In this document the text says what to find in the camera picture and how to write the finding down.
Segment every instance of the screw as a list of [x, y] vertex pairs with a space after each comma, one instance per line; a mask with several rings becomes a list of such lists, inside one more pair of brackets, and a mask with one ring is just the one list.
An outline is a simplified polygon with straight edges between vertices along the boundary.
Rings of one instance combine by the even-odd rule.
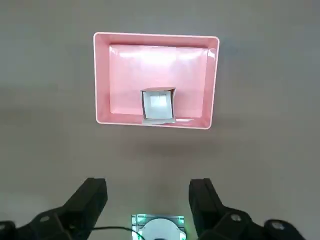
[[240, 222], [241, 221], [241, 217], [238, 214], [232, 214], [231, 215], [231, 219], [235, 222]]
[[281, 222], [279, 222], [279, 221], [273, 221], [273, 222], [271, 223], [271, 225], [272, 225], [272, 227], [274, 227], [274, 228], [277, 229], [277, 230], [283, 230], [283, 229], [285, 229], [284, 225], [283, 225]]

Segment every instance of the gray floor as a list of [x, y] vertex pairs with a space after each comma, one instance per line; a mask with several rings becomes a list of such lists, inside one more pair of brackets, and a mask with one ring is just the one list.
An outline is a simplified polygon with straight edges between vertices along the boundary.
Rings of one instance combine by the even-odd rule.
[[[191, 178], [262, 224], [319, 238], [320, 4], [317, 0], [74, 0], [0, 3], [0, 219], [22, 225], [105, 177], [97, 225], [133, 213], [187, 217]], [[95, 32], [221, 40], [210, 130], [95, 121]], [[130, 239], [95, 232], [91, 240]]]

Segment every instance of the white circular object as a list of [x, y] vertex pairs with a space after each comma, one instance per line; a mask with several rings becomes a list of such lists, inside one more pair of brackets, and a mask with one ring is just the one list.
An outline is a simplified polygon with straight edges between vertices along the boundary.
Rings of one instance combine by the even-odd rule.
[[165, 218], [149, 221], [139, 232], [145, 240], [186, 240], [186, 234]]

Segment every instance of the pink tray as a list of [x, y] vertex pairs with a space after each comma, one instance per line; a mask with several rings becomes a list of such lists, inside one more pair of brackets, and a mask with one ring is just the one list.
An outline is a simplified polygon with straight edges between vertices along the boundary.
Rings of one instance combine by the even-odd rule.
[[176, 122], [156, 126], [211, 127], [217, 37], [97, 32], [93, 47], [98, 123], [142, 125], [140, 90], [174, 87]]

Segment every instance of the green light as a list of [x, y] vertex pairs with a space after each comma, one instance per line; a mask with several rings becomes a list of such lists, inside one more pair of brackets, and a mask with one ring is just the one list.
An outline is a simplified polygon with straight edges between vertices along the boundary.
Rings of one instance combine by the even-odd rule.
[[179, 217], [179, 223], [180, 224], [185, 224], [185, 218], [183, 216]]
[[180, 232], [180, 240], [186, 240], [186, 234], [183, 232]]
[[[138, 234], [142, 235], [142, 231], [138, 231]], [[138, 240], [141, 240], [141, 236], [137, 235], [138, 236]]]

